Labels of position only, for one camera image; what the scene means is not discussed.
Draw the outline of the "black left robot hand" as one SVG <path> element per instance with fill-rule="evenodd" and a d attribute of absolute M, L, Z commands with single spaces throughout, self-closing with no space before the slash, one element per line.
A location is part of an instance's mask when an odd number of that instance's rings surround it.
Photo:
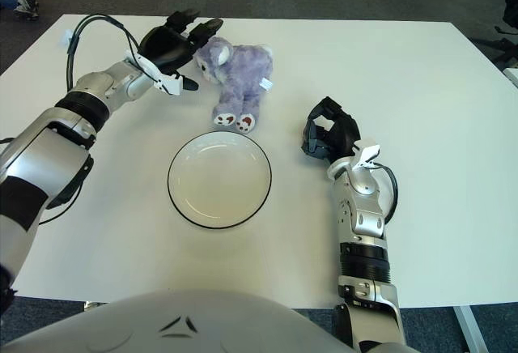
<path fill-rule="evenodd" d="M 207 44 L 223 26 L 223 20 L 214 18 L 198 24 L 186 32 L 200 11 L 175 11 L 166 22 L 151 29 L 138 46 L 138 53 L 152 62 L 161 73 L 180 76 L 178 70 L 193 59 L 193 55 Z"/>

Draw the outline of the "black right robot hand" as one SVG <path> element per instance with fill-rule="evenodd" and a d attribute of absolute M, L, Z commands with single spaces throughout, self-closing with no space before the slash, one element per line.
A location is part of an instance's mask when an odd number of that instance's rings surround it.
<path fill-rule="evenodd" d="M 323 117 L 333 124 L 329 130 L 316 124 Z M 354 155 L 355 142 L 361 139 L 355 119 L 342 110 L 342 106 L 326 96 L 309 113 L 303 131 L 302 151 L 316 159 L 333 163 L 337 159 Z"/>

